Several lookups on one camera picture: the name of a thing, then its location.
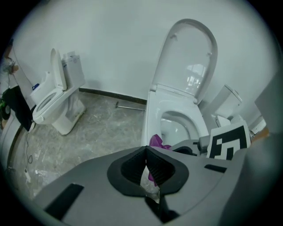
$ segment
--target blue object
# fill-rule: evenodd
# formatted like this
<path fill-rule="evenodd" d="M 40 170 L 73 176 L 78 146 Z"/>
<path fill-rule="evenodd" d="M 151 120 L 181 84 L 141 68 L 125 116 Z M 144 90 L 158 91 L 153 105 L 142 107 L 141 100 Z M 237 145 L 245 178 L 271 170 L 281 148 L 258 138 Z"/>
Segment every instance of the blue object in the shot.
<path fill-rule="evenodd" d="M 32 90 L 35 90 L 39 86 L 39 83 L 35 84 L 34 87 L 32 87 Z"/>

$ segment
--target toilet lid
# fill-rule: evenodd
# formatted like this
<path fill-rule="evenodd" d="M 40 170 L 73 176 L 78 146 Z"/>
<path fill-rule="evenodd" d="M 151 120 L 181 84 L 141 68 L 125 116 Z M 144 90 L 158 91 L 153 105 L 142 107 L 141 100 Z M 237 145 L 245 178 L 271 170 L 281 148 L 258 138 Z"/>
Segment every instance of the toilet lid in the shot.
<path fill-rule="evenodd" d="M 197 21 L 182 20 L 172 27 L 153 78 L 153 85 L 160 84 L 173 88 L 179 94 L 190 94 L 198 103 L 203 98 L 200 93 L 205 92 L 201 89 L 208 86 L 204 83 L 209 83 L 213 75 L 211 58 L 217 57 L 211 32 L 201 25 Z"/>
<path fill-rule="evenodd" d="M 54 72 L 55 87 L 61 90 L 66 90 L 67 84 L 62 67 L 61 56 L 58 50 L 55 49 L 51 50 L 50 60 Z"/>
<path fill-rule="evenodd" d="M 60 96 L 63 95 L 61 89 L 55 88 L 47 94 L 33 111 L 34 117 L 40 116 L 48 107 L 50 107 Z"/>

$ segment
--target toilet tank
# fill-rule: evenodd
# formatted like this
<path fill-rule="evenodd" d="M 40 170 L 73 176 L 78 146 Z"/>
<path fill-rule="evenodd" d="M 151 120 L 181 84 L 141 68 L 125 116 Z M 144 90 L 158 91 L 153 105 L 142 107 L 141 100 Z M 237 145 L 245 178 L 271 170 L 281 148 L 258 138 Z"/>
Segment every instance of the toilet tank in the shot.
<path fill-rule="evenodd" d="M 76 89 L 84 85 L 84 73 L 79 55 L 74 51 L 64 54 L 62 65 L 68 89 Z"/>
<path fill-rule="evenodd" d="M 225 85 L 203 111 L 203 119 L 208 131 L 210 132 L 211 129 L 218 127 L 216 124 L 217 116 L 227 119 L 232 116 L 234 110 L 241 103 L 242 99 L 239 94 L 228 85 Z"/>
<path fill-rule="evenodd" d="M 38 105 L 40 101 L 55 88 L 52 73 L 45 72 L 40 84 L 30 94 L 33 102 Z"/>

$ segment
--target metal rod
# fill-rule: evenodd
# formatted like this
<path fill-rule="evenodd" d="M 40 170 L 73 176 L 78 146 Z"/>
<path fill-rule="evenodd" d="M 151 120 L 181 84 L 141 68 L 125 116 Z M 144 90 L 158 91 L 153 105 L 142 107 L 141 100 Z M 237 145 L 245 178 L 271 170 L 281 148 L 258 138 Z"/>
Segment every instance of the metal rod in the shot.
<path fill-rule="evenodd" d="M 117 101 L 115 108 L 127 108 L 127 109 L 145 111 L 145 109 L 141 109 L 141 108 L 131 108 L 131 107 L 126 107 L 126 106 L 119 106 L 118 104 L 119 104 L 119 101 Z"/>

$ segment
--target person's hand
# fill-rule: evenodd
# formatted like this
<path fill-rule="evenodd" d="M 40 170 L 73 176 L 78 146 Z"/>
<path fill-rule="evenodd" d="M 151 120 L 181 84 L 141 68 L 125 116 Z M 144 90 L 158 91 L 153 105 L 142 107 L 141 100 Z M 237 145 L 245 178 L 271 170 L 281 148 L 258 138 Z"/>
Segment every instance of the person's hand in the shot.
<path fill-rule="evenodd" d="M 15 73 L 18 69 L 19 69 L 19 66 L 18 65 L 14 65 L 12 72 Z"/>

